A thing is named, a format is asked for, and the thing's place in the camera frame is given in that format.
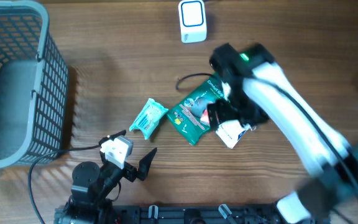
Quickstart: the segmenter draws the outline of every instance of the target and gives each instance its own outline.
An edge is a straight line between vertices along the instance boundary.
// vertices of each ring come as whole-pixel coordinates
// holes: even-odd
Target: basket bottom
[[[26,137],[36,68],[36,60],[15,60],[1,69],[0,159],[19,150]]]

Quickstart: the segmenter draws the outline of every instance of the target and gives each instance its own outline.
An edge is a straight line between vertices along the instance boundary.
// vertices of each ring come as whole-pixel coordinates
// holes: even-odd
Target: small teal packet
[[[132,131],[133,129],[141,130],[144,139],[147,140],[166,112],[168,112],[168,109],[149,98],[142,111],[137,115],[135,121],[129,127],[129,131]]]

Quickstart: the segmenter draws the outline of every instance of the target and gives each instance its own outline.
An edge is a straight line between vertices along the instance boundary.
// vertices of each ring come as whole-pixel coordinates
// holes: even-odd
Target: perforated basket side
[[[48,33],[40,92],[37,94],[32,142],[19,164],[28,164],[41,155],[60,149],[67,101],[68,69],[52,36]],[[56,154],[41,159],[48,163]]]

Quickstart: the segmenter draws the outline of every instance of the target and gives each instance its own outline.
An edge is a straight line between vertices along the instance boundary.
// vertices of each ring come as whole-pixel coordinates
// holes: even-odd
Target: wood grain
[[[176,91],[176,80],[212,72],[213,49],[263,43],[304,99],[345,137],[358,140],[358,1],[211,1],[208,39],[180,41],[177,2],[48,4],[50,31],[70,66],[67,146],[94,145],[128,129],[154,98],[172,108],[203,79]],[[129,162],[158,147],[145,182],[122,181],[117,205],[243,205],[270,203],[307,178],[276,125],[247,133],[229,150],[213,133],[191,146],[163,119],[151,141],[135,141]],[[33,173],[35,201],[45,221],[70,195],[71,172],[94,151],[71,152]],[[28,167],[0,170],[0,223],[37,223],[27,193]],[[340,207],[358,223],[358,204]],[[334,223],[342,223],[334,215]]]

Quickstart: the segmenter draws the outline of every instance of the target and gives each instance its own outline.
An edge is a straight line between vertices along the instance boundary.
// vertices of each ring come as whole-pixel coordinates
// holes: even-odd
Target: green light
[[[241,53],[240,56],[242,57],[242,59],[246,60],[247,62],[249,61],[249,57],[246,54]]]

